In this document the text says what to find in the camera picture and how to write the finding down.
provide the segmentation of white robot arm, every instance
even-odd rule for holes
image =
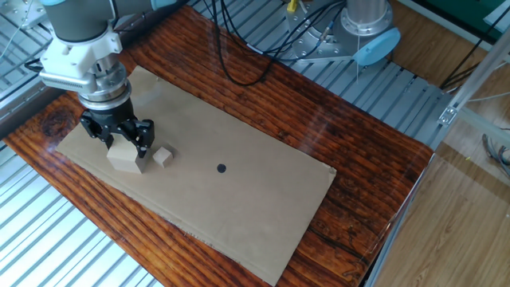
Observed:
[[[43,82],[77,92],[87,108],[80,117],[88,134],[110,148],[121,134],[144,157],[154,141],[152,120],[138,120],[131,84],[117,54],[120,37],[111,20],[175,4],[176,0],[41,0],[53,26],[53,41],[41,56]]]

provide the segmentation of wooden table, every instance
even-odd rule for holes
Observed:
[[[263,84],[225,78],[213,24],[185,7],[121,54],[136,65],[338,174],[279,285],[356,286],[374,261],[432,151],[283,65]],[[233,77],[249,81],[269,60],[222,38]],[[164,285],[265,285],[243,267],[102,183],[55,151],[83,111],[64,94],[5,142]]]

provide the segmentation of black dot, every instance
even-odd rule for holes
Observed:
[[[219,173],[223,173],[226,171],[226,165],[223,163],[218,164],[218,167],[216,167]]]

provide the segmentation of wooden block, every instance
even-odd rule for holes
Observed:
[[[147,164],[147,159],[151,157],[151,150],[140,158],[138,151],[133,143],[126,140],[123,136],[114,135],[113,144],[108,150],[106,157],[117,171],[127,171],[142,174]]]
[[[154,161],[163,168],[167,167],[174,159],[174,155],[164,147],[160,147],[152,157]]]

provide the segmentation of yellow cable tie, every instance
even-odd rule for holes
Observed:
[[[287,5],[287,11],[288,12],[296,12],[297,1],[298,0],[291,0],[291,2]]]

